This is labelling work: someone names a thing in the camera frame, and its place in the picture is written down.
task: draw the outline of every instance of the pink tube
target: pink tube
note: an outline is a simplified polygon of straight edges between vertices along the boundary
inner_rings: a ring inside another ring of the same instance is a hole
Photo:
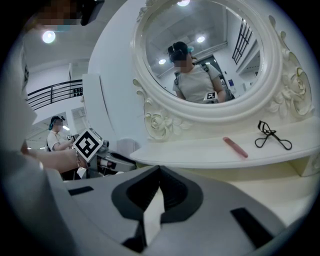
[[[241,156],[247,158],[248,154],[235,142],[233,142],[230,138],[228,137],[223,137],[223,140],[225,143],[227,143],[231,148],[233,148],[238,154]]]

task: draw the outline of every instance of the railing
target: railing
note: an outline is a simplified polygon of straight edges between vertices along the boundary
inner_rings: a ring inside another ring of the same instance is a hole
[[[52,103],[83,95],[82,79],[53,84],[28,94],[27,103],[33,110]]]
[[[238,62],[242,58],[245,52],[245,49],[249,44],[251,35],[252,35],[252,29],[249,27],[246,21],[242,19],[238,41],[236,42],[236,46],[232,55],[232,59],[234,60],[236,65],[238,65]]]

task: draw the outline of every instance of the woman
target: woman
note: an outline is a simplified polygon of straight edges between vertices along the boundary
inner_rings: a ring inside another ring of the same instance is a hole
[[[173,85],[176,95],[189,102],[206,103],[206,94],[216,92],[218,102],[225,102],[226,92],[221,84],[219,71],[210,64],[206,65],[208,72],[201,65],[193,64],[192,51],[193,47],[188,47],[181,41],[168,48],[170,60],[174,67],[180,69]]]
[[[54,116],[51,118],[51,122],[49,125],[49,131],[46,138],[46,145],[48,146],[48,151],[62,151],[69,150],[72,147],[73,140],[65,140],[63,139],[59,132],[61,131],[64,125],[64,117]]]
[[[59,6],[63,5],[65,5],[64,0],[59,1]],[[49,8],[46,6],[45,12],[41,12],[41,14],[43,16],[61,14],[61,11],[57,11],[56,5],[51,6],[53,7]],[[57,22],[57,19],[43,20],[48,23]],[[26,64],[23,35],[29,30],[37,29],[41,26],[42,24],[38,23],[36,17],[31,18],[26,23],[21,35],[11,47],[7,60],[1,69],[1,109],[6,109],[6,111],[0,111],[0,118],[6,120],[6,122],[2,122],[0,125],[2,131],[0,150],[10,152],[21,151],[22,154],[39,160],[44,168],[55,169],[60,174],[65,174],[70,170],[78,169],[78,167],[87,167],[86,161],[76,153],[75,149],[45,152],[43,150],[28,148],[25,140],[36,118],[36,114],[25,101],[28,98],[26,85],[28,83],[29,71]]]

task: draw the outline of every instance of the white ceiling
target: white ceiling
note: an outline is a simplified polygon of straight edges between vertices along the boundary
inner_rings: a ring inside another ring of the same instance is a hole
[[[207,1],[191,1],[187,6],[173,5],[154,18],[146,29],[146,56],[152,71],[161,75],[173,64],[169,62],[168,47],[182,41],[194,47],[197,54],[227,40],[226,7]],[[205,37],[202,43],[197,42]],[[163,65],[159,60],[166,59]]]
[[[101,7],[96,19],[86,26],[45,26],[55,31],[52,43],[42,41],[43,31],[31,30],[24,37],[26,61],[30,72],[40,71],[41,67],[52,68],[61,63],[89,59],[96,42],[109,20],[126,0],[107,0]]]
[[[72,115],[73,115],[75,129],[78,134],[81,134],[86,129],[84,122],[88,126],[88,121],[86,118],[84,107],[73,109]],[[68,127],[68,120],[66,118],[65,112],[57,113],[56,116],[63,116],[65,118],[65,121],[63,121],[63,125]],[[49,117],[32,126],[31,130],[26,136],[26,142],[28,147],[31,147],[33,149],[39,149],[44,147],[47,144],[47,136],[50,132],[48,128],[49,128],[51,118],[52,117]],[[59,133],[64,139],[66,139],[67,135],[70,134],[70,132],[65,129],[61,129]]]

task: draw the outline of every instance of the headset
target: headset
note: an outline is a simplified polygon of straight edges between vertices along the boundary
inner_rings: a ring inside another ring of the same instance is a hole
[[[175,50],[174,46],[172,46],[173,49],[173,53],[169,54],[169,58],[170,58],[170,62],[174,63],[175,61],[185,61],[187,55],[183,53],[183,51],[181,49],[179,50]],[[195,50],[194,47],[189,46],[186,48],[186,52],[192,53]]]
[[[54,123],[56,120],[62,120],[62,121],[66,121],[66,119],[62,116],[62,115],[58,115],[58,116],[53,116],[51,118],[51,122],[50,122],[50,125],[49,125],[49,130],[51,131],[52,128],[54,127]]]

